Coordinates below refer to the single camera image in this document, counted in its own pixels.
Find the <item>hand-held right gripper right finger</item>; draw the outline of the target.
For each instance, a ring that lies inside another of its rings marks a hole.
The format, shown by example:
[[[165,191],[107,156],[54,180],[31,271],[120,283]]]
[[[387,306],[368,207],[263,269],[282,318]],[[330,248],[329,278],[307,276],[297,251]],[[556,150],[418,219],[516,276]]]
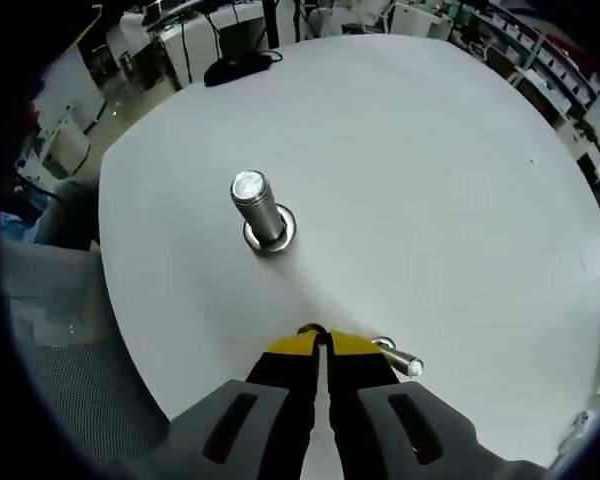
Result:
[[[399,381],[368,339],[331,331],[328,388],[346,478],[491,479],[500,467],[464,415],[419,383]]]

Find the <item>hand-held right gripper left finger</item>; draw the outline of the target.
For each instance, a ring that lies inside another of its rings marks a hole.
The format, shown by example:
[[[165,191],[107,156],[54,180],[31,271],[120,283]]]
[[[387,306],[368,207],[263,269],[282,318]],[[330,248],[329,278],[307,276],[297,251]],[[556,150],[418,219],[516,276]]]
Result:
[[[321,332],[275,341],[247,378],[178,416],[145,458],[152,479],[297,479],[315,424]]]

